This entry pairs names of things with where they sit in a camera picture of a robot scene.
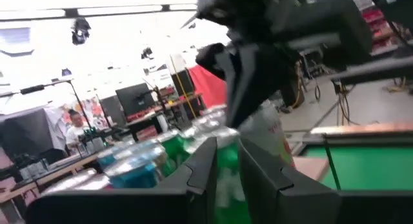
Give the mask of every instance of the green table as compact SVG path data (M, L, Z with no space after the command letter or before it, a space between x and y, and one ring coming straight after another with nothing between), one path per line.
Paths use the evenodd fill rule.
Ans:
M330 146L343 190L413 190L413 144ZM326 157L324 145L306 145L301 156ZM322 183L336 188L331 170Z

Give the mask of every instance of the person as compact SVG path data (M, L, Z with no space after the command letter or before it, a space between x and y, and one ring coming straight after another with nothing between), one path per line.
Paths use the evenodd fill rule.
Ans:
M83 134L83 129L87 128L83 123L82 115L73 109L68 111L72 126L66 132L66 145L69 150L72 150L79 144L78 136Z

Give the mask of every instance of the cable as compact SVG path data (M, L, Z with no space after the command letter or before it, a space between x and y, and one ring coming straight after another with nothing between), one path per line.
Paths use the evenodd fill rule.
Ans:
M347 121L347 124L353 124L353 125L361 125L360 123L356 123L355 121L352 121L350 119L350 105L348 103L348 99L347 99L347 94L348 94L348 90L346 87L343 87L342 85L340 85L340 91L341 93L339 94L339 105L340 105L340 109L341 109L341 124L344 125L344 120Z
M298 61L296 63L296 74L297 74L297 97L296 97L296 102L294 102L294 104L291 105L292 108L297 108L298 107L298 103L299 103L299 98L300 98L300 93L301 93L301 78L299 76L299 69L301 66L301 62Z
M146 79L144 79L144 78L142 77L142 80L143 80L146 84L148 84L152 90L154 89L154 87L153 87Z
M407 87L406 87L406 77L405 76L403 77L403 79L401 80L400 85L389 86L389 87L386 87L386 89L387 89L388 92L402 92L402 91L406 90L407 89Z
M317 78L314 78L316 80L316 87L314 89L314 96L316 97L316 101L320 101L321 98L321 91L320 91L320 87L318 86L318 81Z

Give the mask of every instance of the desk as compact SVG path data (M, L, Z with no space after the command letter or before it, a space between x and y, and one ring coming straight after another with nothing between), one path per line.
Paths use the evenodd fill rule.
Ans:
M152 125L155 126L156 132L158 134L162 133L162 128L161 125L159 124L159 121L157 120L158 115L161 115L161 112L153 112L149 113L143 117L140 117L134 121L131 121L126 124L126 127L129 128L130 133L135 140L135 142L138 142L137 138L137 132L140 130L144 130L148 127L151 127Z
M193 100L193 99L199 99L201 97L202 94L194 94L191 96L188 96L188 100ZM177 107L179 106L179 108L181 109L181 113L183 116L183 119L185 122L189 123L189 118L186 115L185 109L183 108L183 104L185 104L187 101L185 100L181 100L181 101L176 101L173 102L172 104L165 104L165 108L166 109L171 109L173 107ZM162 114L162 107L161 106L156 106L155 108L153 108L154 113L149 113L143 117L139 117L129 123L126 124L126 127L129 128L133 139L138 142L138 138L136 133L140 130L143 130L145 128L148 128L150 126L155 126L156 132L158 134L162 133L162 128L161 125L159 124L159 121L157 120L157 116Z
M332 136L325 139L343 190L412 190L412 130L409 123L390 123L319 128L313 132ZM304 143L299 155L326 157L325 144ZM331 170L322 183L336 188Z
M38 185L44 185L45 183L52 181L59 176L62 176L68 172L76 170L87 163L90 163L97 159L97 154L93 154L83 159L78 159L77 161L68 163L68 165L55 168L51 172L46 173L45 175L41 176L37 179ZM29 181L28 183L24 184L22 187L14 190L14 191L6 191L0 194L0 209L3 211L3 214L6 216L6 219L9 223L15 223L20 219L18 212L16 211L12 199L20 196L21 194L36 188L37 185L34 181Z
M193 94L193 95L187 96L187 98L188 98L188 101L191 101L191 100L193 100L193 99L199 99L199 102L202 104L203 107L205 107L204 104L203 104L203 102L202 102L202 99L200 99L201 96L202 96L202 94ZM175 101L175 102L173 102L172 104L165 104L165 108L168 110L168 109L171 109L171 108L173 108L173 107L179 106L179 110L180 110L181 113L182 113L183 121L184 121L185 123L189 123L190 120L189 120L189 118L188 118L188 116L187 116L187 114L186 114L185 108L183 107L183 104L187 103L188 101L186 101L186 99L183 99L183 100L180 100L180 101ZM154 111L155 111L155 112L162 111L162 106L157 106L157 107L155 107L155 108L154 108Z

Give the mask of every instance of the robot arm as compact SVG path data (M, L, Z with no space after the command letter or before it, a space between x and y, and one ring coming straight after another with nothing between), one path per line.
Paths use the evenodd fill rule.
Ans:
M296 50L324 46L325 64L370 59L370 29L353 0L198 0L197 17L228 27L231 46L202 49L197 63L227 82L227 125L238 127L288 83Z

